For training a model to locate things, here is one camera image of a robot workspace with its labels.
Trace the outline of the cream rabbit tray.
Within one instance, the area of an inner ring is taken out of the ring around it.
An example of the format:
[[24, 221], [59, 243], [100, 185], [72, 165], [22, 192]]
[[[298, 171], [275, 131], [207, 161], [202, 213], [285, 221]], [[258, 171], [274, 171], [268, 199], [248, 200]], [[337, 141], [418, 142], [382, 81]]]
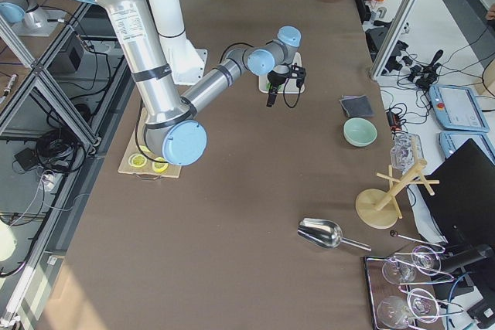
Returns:
[[[295, 63], [298, 66], [302, 65], [302, 58], [299, 52], [295, 53], [292, 63]], [[258, 89], [263, 94], [267, 94], [269, 92], [269, 88], [270, 88], [270, 83], [268, 81], [268, 76], [267, 75], [259, 76]], [[296, 78], [293, 77], [289, 79], [287, 83], [284, 83], [278, 87], [278, 93], [282, 94], [283, 92], [285, 92], [286, 94], [297, 94], [299, 92], [299, 89], [296, 86]]]

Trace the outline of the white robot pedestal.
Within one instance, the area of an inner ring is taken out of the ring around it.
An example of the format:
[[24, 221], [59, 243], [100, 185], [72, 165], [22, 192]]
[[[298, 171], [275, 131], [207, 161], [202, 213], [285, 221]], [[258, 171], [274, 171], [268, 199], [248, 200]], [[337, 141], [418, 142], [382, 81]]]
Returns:
[[194, 85], [202, 77], [207, 51], [189, 41], [179, 0], [148, 0], [162, 51], [177, 85]]

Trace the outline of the grey folded cloth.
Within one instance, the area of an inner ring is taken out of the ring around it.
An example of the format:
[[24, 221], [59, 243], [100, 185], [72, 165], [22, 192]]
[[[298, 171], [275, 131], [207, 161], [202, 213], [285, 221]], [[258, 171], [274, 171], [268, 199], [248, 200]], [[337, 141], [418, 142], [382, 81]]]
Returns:
[[345, 95], [340, 98], [340, 105], [343, 112], [349, 118], [353, 117], [373, 117], [374, 110], [366, 95]]

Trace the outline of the green ceramic bowl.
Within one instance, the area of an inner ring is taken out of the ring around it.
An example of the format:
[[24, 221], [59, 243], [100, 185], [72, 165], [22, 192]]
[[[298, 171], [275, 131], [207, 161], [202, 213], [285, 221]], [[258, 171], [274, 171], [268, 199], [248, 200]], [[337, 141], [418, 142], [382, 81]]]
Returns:
[[343, 136], [349, 144], [363, 148], [376, 141], [377, 129], [367, 119], [354, 117], [344, 123]]

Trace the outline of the black glass tray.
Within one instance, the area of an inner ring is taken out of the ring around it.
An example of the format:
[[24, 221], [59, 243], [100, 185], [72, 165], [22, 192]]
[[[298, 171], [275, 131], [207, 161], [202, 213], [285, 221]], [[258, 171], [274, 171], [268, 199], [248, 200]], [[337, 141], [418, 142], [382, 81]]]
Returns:
[[452, 329], [452, 320], [466, 313], [455, 297], [464, 284], [473, 286], [470, 271], [450, 270], [443, 261], [439, 274], [421, 273], [411, 253], [365, 257], [364, 276], [374, 329], [431, 329], [434, 325]]

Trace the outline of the aluminium frame post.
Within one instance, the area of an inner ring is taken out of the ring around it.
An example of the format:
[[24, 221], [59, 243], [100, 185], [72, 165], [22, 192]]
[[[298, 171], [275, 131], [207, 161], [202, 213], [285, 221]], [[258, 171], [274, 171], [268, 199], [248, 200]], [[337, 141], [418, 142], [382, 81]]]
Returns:
[[406, 21], [408, 20], [411, 10], [417, 0], [402, 0], [398, 7], [398, 11], [391, 23], [391, 26], [384, 38], [381, 48], [370, 68], [370, 78], [376, 80], [382, 73], [386, 66], [388, 59], [390, 58], [394, 47], [398, 41], [399, 35]]

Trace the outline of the wine glass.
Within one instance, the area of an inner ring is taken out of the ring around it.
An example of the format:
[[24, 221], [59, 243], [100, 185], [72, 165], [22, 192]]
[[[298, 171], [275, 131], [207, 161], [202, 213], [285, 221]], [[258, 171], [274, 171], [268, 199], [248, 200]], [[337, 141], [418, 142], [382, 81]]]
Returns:
[[411, 258], [416, 268], [425, 275], [435, 276], [441, 271], [441, 258], [431, 247], [416, 246], [411, 252]]

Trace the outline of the black monitor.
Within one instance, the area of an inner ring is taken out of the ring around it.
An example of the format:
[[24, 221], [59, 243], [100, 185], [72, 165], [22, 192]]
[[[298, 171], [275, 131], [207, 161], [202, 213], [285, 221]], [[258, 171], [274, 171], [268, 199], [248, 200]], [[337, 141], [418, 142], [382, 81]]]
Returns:
[[451, 244], [494, 246], [494, 163], [469, 139], [428, 180], [435, 195], [422, 197], [439, 231]]

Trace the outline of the lemon slice half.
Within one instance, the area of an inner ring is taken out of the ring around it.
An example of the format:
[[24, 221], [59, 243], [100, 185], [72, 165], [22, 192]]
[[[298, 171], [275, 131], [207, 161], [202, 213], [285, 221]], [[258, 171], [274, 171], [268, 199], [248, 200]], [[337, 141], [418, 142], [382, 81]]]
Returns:
[[140, 153], [131, 154], [128, 157], [128, 164], [132, 168], [143, 168], [146, 166], [148, 159]]
[[169, 167], [169, 163], [162, 157], [155, 158], [152, 161], [152, 171], [156, 173], [163, 173]]

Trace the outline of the wooden cup tree stand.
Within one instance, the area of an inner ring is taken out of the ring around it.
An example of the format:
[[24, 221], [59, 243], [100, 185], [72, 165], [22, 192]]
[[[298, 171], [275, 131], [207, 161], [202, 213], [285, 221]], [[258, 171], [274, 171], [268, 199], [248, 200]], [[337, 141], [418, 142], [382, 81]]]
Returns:
[[357, 196], [355, 208], [361, 220], [375, 229], [392, 227], [402, 217], [396, 196], [408, 185], [423, 185], [428, 194], [433, 196], [435, 191], [432, 187], [438, 185], [439, 181], [427, 180], [423, 174], [426, 165], [418, 135], [396, 136], [387, 173], [377, 173], [378, 177], [388, 181], [389, 190], [365, 189]]

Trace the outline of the metal scoop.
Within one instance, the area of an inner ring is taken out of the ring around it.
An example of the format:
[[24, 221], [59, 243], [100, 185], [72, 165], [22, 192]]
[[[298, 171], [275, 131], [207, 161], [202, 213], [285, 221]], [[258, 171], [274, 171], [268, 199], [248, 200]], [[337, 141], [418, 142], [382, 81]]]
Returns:
[[299, 222], [297, 232], [301, 237], [322, 248], [333, 249], [344, 243], [371, 252], [369, 245], [344, 237], [341, 227], [331, 220], [304, 218]]

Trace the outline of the wooden cutting board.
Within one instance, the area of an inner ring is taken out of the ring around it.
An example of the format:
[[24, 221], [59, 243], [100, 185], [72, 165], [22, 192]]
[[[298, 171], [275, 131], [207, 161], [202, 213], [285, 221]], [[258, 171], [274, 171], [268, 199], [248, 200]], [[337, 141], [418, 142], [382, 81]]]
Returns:
[[[144, 126], [145, 126], [145, 119], [147, 118], [147, 110], [145, 108], [142, 108], [140, 111], [140, 117], [139, 117], [139, 123], [138, 126], [134, 126], [133, 132], [131, 134], [131, 137], [128, 141], [127, 148], [125, 150], [125, 153], [121, 159], [121, 163], [118, 167], [118, 172], [121, 174], [128, 174], [128, 175], [136, 175], [139, 178], [142, 179], [159, 179], [159, 178], [174, 178], [177, 179], [180, 176], [180, 172], [182, 167], [180, 165], [170, 165], [168, 169], [163, 172], [163, 173], [156, 173], [152, 171], [152, 161], [155, 158], [161, 157], [153, 152], [149, 153], [144, 153], [139, 149], [140, 145], [145, 145], [144, 142]], [[147, 159], [148, 162], [145, 167], [143, 168], [132, 168], [128, 164], [128, 157], [131, 154], [134, 153], [140, 153], [143, 154]]]

